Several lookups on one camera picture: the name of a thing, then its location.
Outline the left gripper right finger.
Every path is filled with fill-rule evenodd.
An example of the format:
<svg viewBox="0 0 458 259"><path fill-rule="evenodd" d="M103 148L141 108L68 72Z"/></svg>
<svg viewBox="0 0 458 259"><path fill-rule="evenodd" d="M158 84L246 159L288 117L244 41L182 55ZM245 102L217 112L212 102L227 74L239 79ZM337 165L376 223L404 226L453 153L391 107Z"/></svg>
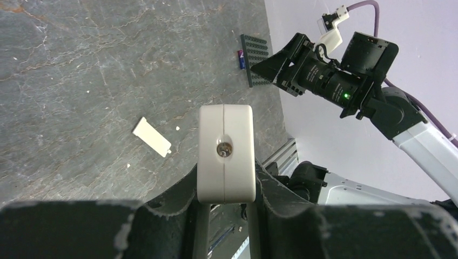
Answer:
<svg viewBox="0 0 458 259"><path fill-rule="evenodd" d="M258 162L255 172L252 258L457 258L456 214L445 203L318 205Z"/></svg>

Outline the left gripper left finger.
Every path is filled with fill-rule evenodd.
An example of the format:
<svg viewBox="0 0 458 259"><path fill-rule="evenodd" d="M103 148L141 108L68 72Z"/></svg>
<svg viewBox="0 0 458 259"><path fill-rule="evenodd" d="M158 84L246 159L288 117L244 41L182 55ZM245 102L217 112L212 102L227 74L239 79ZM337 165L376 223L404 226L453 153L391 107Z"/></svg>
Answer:
<svg viewBox="0 0 458 259"><path fill-rule="evenodd" d="M148 202L11 203L1 209L1 258L192 258L196 174Z"/></svg>

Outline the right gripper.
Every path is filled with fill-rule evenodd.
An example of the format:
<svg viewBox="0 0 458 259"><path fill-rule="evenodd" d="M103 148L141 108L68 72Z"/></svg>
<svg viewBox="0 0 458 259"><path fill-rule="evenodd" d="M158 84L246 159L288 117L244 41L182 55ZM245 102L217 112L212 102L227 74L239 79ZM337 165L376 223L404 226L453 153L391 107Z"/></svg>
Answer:
<svg viewBox="0 0 458 259"><path fill-rule="evenodd" d="M321 91L322 61L303 33L296 33L277 54L253 65L251 71L273 85L278 82L279 88L294 97Z"/></svg>

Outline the purple blue battery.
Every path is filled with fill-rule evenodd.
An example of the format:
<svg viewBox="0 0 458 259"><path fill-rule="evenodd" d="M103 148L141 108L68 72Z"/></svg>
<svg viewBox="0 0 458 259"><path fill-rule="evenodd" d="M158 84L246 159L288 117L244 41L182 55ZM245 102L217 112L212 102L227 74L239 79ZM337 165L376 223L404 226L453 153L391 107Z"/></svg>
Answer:
<svg viewBox="0 0 458 259"><path fill-rule="evenodd" d="M243 50L238 50L237 54L238 54L239 67L240 67L241 70L244 70L246 68L244 51Z"/></svg>

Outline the white remote control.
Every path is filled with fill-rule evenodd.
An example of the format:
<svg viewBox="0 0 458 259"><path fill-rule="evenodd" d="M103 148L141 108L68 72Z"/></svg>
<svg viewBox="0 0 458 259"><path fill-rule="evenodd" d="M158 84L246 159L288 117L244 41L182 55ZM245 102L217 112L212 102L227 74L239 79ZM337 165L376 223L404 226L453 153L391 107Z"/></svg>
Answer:
<svg viewBox="0 0 458 259"><path fill-rule="evenodd" d="M198 201L210 205L253 202L256 183L251 106L202 106L198 130Z"/></svg>

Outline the white battery cover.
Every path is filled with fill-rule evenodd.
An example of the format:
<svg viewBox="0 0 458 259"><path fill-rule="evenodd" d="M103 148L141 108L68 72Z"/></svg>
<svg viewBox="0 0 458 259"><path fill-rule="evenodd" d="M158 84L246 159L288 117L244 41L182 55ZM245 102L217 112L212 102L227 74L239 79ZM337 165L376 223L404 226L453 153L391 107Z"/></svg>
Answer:
<svg viewBox="0 0 458 259"><path fill-rule="evenodd" d="M145 117L140 118L132 133L163 158L171 154L171 143Z"/></svg>

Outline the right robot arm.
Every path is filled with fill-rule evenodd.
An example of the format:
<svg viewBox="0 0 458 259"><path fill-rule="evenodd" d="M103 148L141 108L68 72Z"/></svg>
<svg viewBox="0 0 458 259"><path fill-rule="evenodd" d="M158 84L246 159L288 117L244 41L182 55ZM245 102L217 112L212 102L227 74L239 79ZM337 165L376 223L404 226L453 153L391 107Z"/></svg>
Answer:
<svg viewBox="0 0 458 259"><path fill-rule="evenodd" d="M450 198L457 201L457 140L441 130L414 97L395 86L383 87L399 48L356 32L341 60L331 45L297 33L273 56L251 70L297 97L309 91L341 108L341 118L367 118L404 151Z"/></svg>

